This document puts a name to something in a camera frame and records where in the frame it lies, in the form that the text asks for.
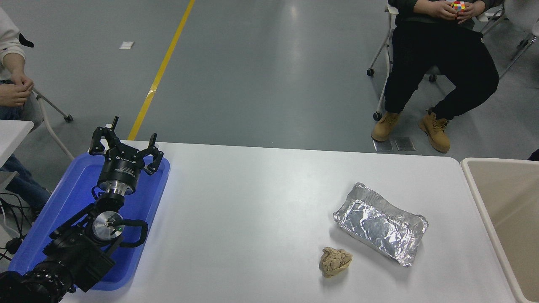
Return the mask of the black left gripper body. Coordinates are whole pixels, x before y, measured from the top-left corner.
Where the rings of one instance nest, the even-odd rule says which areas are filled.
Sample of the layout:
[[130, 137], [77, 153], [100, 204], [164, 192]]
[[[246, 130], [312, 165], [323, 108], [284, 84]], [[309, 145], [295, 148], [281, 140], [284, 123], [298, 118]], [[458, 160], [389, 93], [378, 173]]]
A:
[[97, 185], [105, 190], [107, 184], [116, 181], [127, 185], [129, 190], [135, 190], [141, 170], [145, 165], [143, 159], [128, 160], [120, 156], [105, 157]]

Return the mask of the pale-top person's left hand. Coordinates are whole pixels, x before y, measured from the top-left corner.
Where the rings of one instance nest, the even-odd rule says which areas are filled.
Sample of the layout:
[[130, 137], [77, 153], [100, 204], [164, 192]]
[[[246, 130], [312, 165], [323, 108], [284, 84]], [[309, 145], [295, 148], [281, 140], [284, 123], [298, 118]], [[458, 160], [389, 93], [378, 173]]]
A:
[[12, 73], [11, 81], [17, 86], [24, 87], [29, 92], [33, 90], [34, 82], [25, 73]]

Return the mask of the pale-top person's right hand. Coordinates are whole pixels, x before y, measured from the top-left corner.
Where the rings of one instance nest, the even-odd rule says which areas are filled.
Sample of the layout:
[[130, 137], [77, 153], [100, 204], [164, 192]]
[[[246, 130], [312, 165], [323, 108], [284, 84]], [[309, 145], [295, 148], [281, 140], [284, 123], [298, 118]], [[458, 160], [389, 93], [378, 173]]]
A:
[[0, 105], [6, 107], [20, 107], [25, 104], [30, 91], [25, 85], [0, 85]]

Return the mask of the dark-clothed person's right hand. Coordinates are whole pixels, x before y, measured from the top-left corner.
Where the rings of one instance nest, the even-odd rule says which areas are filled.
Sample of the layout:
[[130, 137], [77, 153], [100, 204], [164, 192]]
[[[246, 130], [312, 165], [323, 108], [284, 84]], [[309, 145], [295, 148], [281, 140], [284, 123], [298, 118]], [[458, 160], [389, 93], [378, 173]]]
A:
[[435, 19], [455, 20], [457, 18], [457, 11], [446, 0], [418, 0], [414, 4], [413, 12], [429, 15]]

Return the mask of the dark-clothed person's left hand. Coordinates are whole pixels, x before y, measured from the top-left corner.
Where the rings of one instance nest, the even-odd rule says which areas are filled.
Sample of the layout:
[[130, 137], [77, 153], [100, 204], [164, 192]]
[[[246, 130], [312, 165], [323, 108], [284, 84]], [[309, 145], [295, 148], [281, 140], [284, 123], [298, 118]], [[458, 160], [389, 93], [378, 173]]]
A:
[[456, 20], [462, 23], [468, 19], [477, 17], [485, 11], [485, 8], [486, 8], [485, 2], [483, 2], [482, 0], [477, 0], [473, 3], [465, 2], [464, 9], [460, 10], [457, 13]]

